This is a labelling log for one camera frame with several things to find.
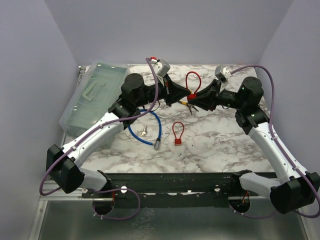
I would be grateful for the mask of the red cable lock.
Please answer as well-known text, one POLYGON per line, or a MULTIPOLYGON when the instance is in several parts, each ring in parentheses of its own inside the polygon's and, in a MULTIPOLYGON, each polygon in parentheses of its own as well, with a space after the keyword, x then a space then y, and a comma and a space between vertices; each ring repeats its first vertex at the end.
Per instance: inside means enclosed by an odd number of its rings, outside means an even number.
POLYGON ((173 124, 172 124, 172 132, 173 132, 173 135, 174 135, 174 145, 175 146, 181 146, 182 145, 182 135, 185 131, 185 125, 181 122, 181 121, 175 121, 173 124), (177 133, 176 131, 176 126, 177 125, 180 125, 181 126, 181 131, 179 133, 177 133))
POLYGON ((185 76, 185 87, 190 91, 186 97, 188 101, 196 98, 202 86, 202 78, 196 71, 189 71, 185 76))

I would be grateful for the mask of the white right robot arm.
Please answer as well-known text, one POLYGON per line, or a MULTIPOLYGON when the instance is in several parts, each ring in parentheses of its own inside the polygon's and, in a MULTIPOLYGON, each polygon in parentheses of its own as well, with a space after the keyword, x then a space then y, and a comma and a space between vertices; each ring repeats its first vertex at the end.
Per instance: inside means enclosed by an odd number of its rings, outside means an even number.
POLYGON ((254 192, 269 199, 281 214, 312 204, 316 199, 313 190, 320 187, 320 176, 299 164, 276 135, 269 117, 259 106, 264 94, 261 81, 246 77, 237 92, 221 87, 215 79, 203 90, 189 95, 187 101, 206 111, 217 106, 235 109, 238 126, 259 146, 277 177, 274 180, 242 170, 232 175, 230 191, 236 196, 254 192))

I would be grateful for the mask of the blue cable lock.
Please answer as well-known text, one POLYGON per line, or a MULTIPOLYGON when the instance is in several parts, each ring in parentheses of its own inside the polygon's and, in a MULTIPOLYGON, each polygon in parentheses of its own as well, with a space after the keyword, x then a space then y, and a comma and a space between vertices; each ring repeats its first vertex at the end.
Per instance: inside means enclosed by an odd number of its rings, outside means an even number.
POLYGON ((128 131, 135 140, 145 145, 152 146, 155 150, 159 150, 162 141, 162 122, 154 110, 149 112, 147 120, 151 120, 151 116, 153 117, 151 124, 147 124, 147 122, 138 122, 142 127, 140 130, 138 130, 137 127, 132 129, 132 127, 129 126, 128 131), (147 134, 142 136, 142 131, 145 126, 147 126, 147 134))

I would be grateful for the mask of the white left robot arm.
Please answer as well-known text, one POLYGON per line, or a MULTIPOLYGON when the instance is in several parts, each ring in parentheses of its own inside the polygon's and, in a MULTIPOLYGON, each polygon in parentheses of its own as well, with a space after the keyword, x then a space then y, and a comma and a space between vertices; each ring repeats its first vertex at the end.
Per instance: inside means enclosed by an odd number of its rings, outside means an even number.
POLYGON ((82 165, 98 147, 127 129, 140 116, 140 107, 159 100, 171 106, 191 93, 168 75, 163 79, 164 83, 157 81, 147 86, 140 74, 129 74, 119 98, 95 125, 66 145, 54 144, 47 150, 46 172, 61 190, 69 194, 87 188, 101 198, 110 194, 110 178, 100 170, 87 170, 82 165))

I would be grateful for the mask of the small silver key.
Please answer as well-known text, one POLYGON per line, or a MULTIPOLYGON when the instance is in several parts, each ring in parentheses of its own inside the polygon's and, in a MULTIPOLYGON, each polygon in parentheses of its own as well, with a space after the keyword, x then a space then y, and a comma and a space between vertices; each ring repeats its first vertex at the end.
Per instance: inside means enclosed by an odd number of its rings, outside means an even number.
POLYGON ((145 136, 147 133, 148 133, 148 127, 145 126, 145 127, 143 128, 143 130, 142 130, 141 135, 142 135, 142 136, 145 136))

